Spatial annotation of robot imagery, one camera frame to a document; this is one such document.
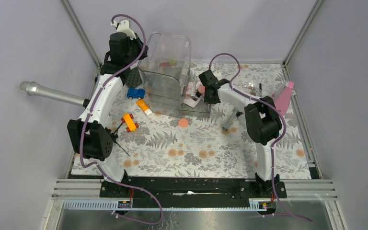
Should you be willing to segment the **pink round sponge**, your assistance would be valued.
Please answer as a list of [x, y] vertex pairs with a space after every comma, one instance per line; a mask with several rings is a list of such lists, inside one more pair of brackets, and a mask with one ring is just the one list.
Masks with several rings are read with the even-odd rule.
[[204, 94], [205, 94], [205, 86], [200, 85], [200, 86], [197, 88], [197, 94], [204, 95]]

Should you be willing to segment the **clear pink nail box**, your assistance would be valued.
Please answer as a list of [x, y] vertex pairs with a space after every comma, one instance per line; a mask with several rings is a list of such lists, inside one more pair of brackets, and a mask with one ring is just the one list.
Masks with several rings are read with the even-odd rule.
[[196, 90], [197, 90], [196, 83], [193, 81], [189, 82], [185, 91], [185, 96], [189, 98], [195, 98]]

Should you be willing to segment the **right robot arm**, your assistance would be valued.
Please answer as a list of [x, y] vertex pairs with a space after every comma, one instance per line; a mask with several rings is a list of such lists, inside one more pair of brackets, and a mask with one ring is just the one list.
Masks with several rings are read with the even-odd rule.
[[262, 197], [279, 198], [276, 185], [279, 175], [276, 172], [275, 147], [281, 138], [284, 121], [271, 97], [258, 98], [233, 86], [227, 79], [219, 80], [211, 70], [201, 73], [201, 84], [205, 87], [204, 101], [207, 104], [226, 102], [245, 116], [246, 131], [255, 143], [258, 157], [256, 171], [257, 194]]

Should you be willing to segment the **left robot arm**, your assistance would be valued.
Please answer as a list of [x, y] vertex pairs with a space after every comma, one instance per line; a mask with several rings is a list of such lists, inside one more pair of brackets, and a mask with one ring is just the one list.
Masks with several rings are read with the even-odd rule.
[[100, 68], [97, 87], [85, 109], [77, 120], [67, 125], [70, 140], [75, 153], [80, 156], [83, 168], [95, 166], [103, 178], [112, 183], [111, 191], [118, 197], [129, 192], [127, 172], [113, 156], [113, 146], [117, 143], [117, 131], [107, 129], [103, 122], [107, 119], [113, 101], [120, 93], [130, 75], [132, 65], [147, 56], [146, 36], [139, 38], [130, 23], [139, 29], [140, 23], [126, 14], [117, 14], [111, 18], [116, 32], [110, 35], [110, 50], [105, 54]]

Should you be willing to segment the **white eyelash card packet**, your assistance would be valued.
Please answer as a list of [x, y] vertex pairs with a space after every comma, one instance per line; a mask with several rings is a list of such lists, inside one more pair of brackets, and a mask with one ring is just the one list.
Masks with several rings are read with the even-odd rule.
[[189, 98], [185, 97], [183, 103], [191, 108], [195, 108], [200, 101], [202, 101], [204, 98], [203, 96], [195, 97], [195, 98]]

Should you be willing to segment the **clear acrylic organizer box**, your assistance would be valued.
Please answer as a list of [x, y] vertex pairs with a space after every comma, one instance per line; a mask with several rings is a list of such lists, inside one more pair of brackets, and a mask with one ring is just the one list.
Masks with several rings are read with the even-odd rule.
[[[155, 114], [181, 117], [191, 71], [191, 40], [185, 35], [154, 32], [147, 47], [147, 57], [138, 63], [146, 103]], [[161, 61], [170, 60], [177, 62], [175, 68], [159, 67]]]

